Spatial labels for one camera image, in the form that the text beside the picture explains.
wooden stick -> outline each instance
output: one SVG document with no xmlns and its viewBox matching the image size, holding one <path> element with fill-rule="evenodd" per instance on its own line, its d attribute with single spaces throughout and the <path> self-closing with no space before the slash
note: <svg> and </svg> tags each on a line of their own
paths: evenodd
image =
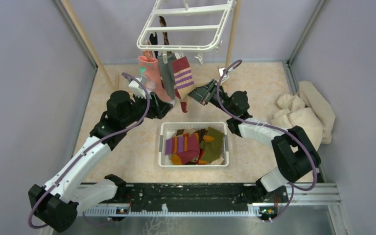
<svg viewBox="0 0 376 235">
<path fill-rule="evenodd" d="M 61 3 L 62 5 L 64 6 L 64 8 L 66 9 L 68 15 L 70 16 L 74 26 L 77 28 L 77 31 L 78 33 L 80 34 L 81 38 L 83 38 L 83 41 L 84 43 L 86 44 L 87 48 L 89 49 L 90 51 L 90 54 L 92 55 L 92 57 L 94 58 L 98 68 L 101 70 L 101 72 L 103 73 L 104 75 L 104 78 L 106 79 L 106 82 L 107 82 L 107 86 L 112 89 L 112 91 L 115 90 L 115 87 L 113 86 L 113 83 L 112 81 L 110 80 L 110 77 L 106 71 L 106 69 L 104 68 L 101 60 L 100 60 L 100 57 L 98 56 L 98 54 L 96 53 L 96 50 L 94 49 L 93 45 L 92 45 L 92 42 L 90 41 L 86 31 L 84 30 L 84 27 L 83 25 L 81 24 L 80 20 L 78 19 L 73 7 L 71 6 L 70 4 L 70 1 L 69 0 L 61 0 Z"/>
<path fill-rule="evenodd" d="M 241 5 L 241 0 L 237 0 L 235 3 L 234 13 L 233 13 L 233 23 L 231 24 L 230 41 L 228 42 L 226 68 L 228 67 L 228 65 L 230 65 L 231 52 L 233 51 L 235 30 L 237 29 L 237 19 L 238 19 L 238 12 L 240 9 L 240 5 Z"/>
<path fill-rule="evenodd" d="M 115 81 L 115 85 L 116 85 L 116 91 L 118 91 L 119 90 L 119 79 L 120 79 L 120 75 L 119 74 L 117 74 L 116 75 L 116 81 Z"/>
</svg>

gray sock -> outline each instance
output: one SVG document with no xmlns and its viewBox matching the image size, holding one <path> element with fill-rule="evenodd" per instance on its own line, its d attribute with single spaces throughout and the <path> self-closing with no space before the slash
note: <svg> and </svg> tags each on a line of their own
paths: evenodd
<svg viewBox="0 0 376 235">
<path fill-rule="evenodd" d="M 175 99 L 175 78 L 172 62 L 176 60 L 175 54 L 169 54 L 168 63 L 164 64 L 162 55 L 158 56 L 159 72 L 161 73 L 162 81 L 164 82 L 165 91 L 171 99 Z"/>
</svg>

white basket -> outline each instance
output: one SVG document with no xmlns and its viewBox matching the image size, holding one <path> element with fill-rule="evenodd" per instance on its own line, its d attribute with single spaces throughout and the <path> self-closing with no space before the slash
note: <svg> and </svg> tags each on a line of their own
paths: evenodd
<svg viewBox="0 0 376 235">
<path fill-rule="evenodd" d="M 169 158 L 169 155 L 165 154 L 165 141 L 172 137 L 177 130 L 181 129 L 195 129 L 200 130 L 204 128 L 212 127 L 218 131 L 224 133 L 222 156 L 224 161 L 221 165 L 174 165 Z M 164 122 L 161 126 L 161 136 L 159 138 L 159 158 L 158 163 L 162 167 L 168 167 L 173 169 L 190 168 L 190 169 L 223 169 L 230 163 L 229 150 L 228 150 L 228 136 L 227 125 L 224 122 Z"/>
</svg>

striped sock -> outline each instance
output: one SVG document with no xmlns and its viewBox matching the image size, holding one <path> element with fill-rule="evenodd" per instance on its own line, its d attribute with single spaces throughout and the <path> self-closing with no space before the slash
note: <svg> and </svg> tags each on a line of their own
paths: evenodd
<svg viewBox="0 0 376 235">
<path fill-rule="evenodd" d="M 172 62 L 174 70 L 176 90 L 178 90 L 180 99 L 184 99 L 196 86 L 192 79 L 191 66 L 186 56 Z"/>
</svg>

robotic arm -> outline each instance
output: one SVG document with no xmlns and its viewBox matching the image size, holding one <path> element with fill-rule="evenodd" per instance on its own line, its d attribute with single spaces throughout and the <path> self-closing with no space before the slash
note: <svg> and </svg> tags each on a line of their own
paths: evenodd
<svg viewBox="0 0 376 235">
<path fill-rule="evenodd" d="M 221 108 L 217 93 L 230 113 L 248 121 L 258 122 L 247 112 L 250 107 L 247 92 L 237 91 L 228 96 L 213 80 L 189 95 L 203 105 L 211 103 Z M 65 231 L 74 222 L 78 213 L 100 202 L 112 198 L 127 200 L 126 182 L 115 175 L 106 176 L 101 182 L 85 189 L 80 189 L 79 186 L 98 162 L 110 154 L 126 136 L 129 130 L 127 126 L 139 120 L 145 111 L 147 118 L 162 119 L 172 109 L 172 104 L 162 102 L 153 92 L 150 93 L 150 97 L 133 95 L 133 98 L 132 100 L 125 91 L 112 93 L 107 101 L 107 111 L 101 115 L 100 122 L 90 132 L 81 150 L 43 186 L 34 185 L 29 190 L 33 214 L 56 231 Z M 227 124 L 232 133 L 273 147 L 278 167 L 256 181 L 256 196 L 260 200 L 273 197 L 271 192 L 288 182 L 296 182 L 312 170 L 306 154 L 290 136 L 264 125 L 246 124 L 235 118 L 227 120 Z M 112 136 L 120 130 L 123 130 L 121 134 Z M 319 155 L 304 130 L 295 126 L 288 132 L 301 141 L 318 166 L 321 162 Z M 299 150 L 293 152 L 291 146 L 298 146 Z"/>
</svg>

